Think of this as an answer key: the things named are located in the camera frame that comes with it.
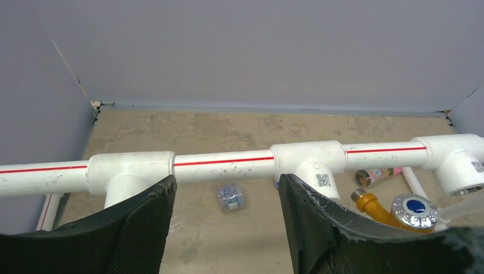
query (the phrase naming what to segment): white vertical pipe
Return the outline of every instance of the white vertical pipe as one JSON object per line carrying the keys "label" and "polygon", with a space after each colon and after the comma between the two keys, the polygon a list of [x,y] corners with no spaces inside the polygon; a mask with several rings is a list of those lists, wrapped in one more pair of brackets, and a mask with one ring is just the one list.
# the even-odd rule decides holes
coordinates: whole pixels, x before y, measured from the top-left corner
{"label": "white vertical pipe", "polygon": [[484,211],[484,192],[471,199],[467,199],[439,210],[439,217],[452,220],[467,214]]}
{"label": "white vertical pipe", "polygon": [[87,161],[0,166],[0,196],[87,191]]}
{"label": "white vertical pipe", "polygon": [[402,174],[404,175],[404,178],[407,181],[412,193],[420,195],[427,200],[429,199],[411,167],[403,167]]}
{"label": "white vertical pipe", "polygon": [[274,156],[270,150],[177,155],[174,173],[178,183],[273,178]]}
{"label": "white vertical pipe", "polygon": [[54,226],[55,215],[63,194],[48,194],[42,208],[41,217],[36,230],[51,231]]}
{"label": "white vertical pipe", "polygon": [[153,186],[147,178],[136,175],[119,175],[112,178],[106,185],[106,200],[104,208],[129,199]]}
{"label": "white vertical pipe", "polygon": [[427,161],[426,147],[420,142],[346,144],[346,169],[418,167]]}

